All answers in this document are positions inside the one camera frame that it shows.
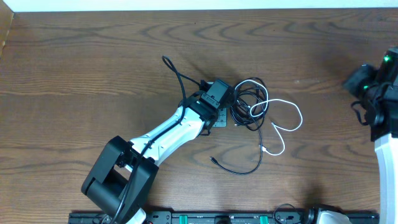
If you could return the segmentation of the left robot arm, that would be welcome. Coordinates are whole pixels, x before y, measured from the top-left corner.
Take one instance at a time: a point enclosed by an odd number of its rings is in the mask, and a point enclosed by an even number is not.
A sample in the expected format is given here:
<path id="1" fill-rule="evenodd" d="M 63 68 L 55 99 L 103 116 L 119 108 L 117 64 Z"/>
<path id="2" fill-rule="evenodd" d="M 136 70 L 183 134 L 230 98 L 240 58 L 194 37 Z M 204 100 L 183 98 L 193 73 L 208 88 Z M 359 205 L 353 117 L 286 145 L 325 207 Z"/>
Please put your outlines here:
<path id="1" fill-rule="evenodd" d="M 81 186 L 81 192 L 111 223 L 143 223 L 145 204 L 159 166 L 180 146 L 208 135 L 220 110 L 232 105 L 234 88 L 222 80 L 201 83 L 158 127 L 130 141 L 120 136 L 104 147 Z"/>

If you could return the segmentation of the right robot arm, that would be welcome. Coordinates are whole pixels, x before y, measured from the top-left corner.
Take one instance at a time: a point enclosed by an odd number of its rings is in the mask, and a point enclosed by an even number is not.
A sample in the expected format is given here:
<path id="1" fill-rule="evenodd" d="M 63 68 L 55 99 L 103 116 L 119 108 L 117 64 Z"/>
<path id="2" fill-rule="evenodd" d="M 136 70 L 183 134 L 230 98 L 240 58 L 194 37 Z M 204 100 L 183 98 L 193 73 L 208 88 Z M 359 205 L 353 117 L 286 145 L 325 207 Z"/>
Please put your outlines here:
<path id="1" fill-rule="evenodd" d="M 379 68 L 364 64 L 343 82 L 343 88 L 356 98 L 351 104 L 365 110 L 359 123 L 371 129 L 379 180 L 379 223 L 397 223 L 397 47 L 389 48 Z"/>

